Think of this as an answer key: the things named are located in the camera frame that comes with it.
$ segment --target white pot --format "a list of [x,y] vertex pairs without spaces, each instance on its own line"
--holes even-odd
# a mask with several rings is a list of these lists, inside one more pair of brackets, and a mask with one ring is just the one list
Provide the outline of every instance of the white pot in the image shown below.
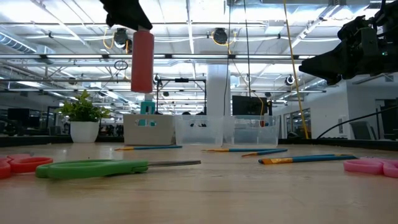
[[95,142],[99,128],[98,122],[72,121],[70,123],[70,136],[76,143]]

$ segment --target desk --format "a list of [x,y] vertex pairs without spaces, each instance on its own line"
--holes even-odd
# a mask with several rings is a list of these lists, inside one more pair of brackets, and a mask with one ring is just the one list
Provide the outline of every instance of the desk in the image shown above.
[[[5,147],[55,161],[75,159],[195,160],[145,174],[48,180],[32,174],[0,180],[0,215],[8,223],[398,223],[398,179],[345,173],[341,161],[262,166],[259,157],[201,152],[202,147],[115,152],[121,143]],[[280,146],[271,156],[397,152],[331,146]]]

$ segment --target red scissors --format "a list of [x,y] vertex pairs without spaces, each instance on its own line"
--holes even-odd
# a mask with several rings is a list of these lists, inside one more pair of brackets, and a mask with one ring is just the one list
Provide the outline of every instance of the red scissors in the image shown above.
[[52,158],[31,157],[29,154],[14,154],[0,158],[0,179],[10,177],[12,173],[35,172],[37,166],[52,162]]
[[398,160],[362,157],[344,161],[344,170],[398,178]]

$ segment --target scissor blade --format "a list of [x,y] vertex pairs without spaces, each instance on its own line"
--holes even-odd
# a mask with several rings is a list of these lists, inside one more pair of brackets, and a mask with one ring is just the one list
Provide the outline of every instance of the scissor blade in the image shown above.
[[201,164],[201,161],[163,161],[163,162],[150,162],[149,167],[168,167],[168,166],[187,166]]

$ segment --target clear plastic bin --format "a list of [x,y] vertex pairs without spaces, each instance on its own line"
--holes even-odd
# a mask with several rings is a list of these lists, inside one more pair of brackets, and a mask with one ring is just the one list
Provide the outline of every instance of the clear plastic bin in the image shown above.
[[224,142],[230,145],[278,145],[279,120],[274,116],[229,116],[224,118]]
[[223,118],[203,115],[176,116],[175,140],[177,145],[221,146],[223,144]]

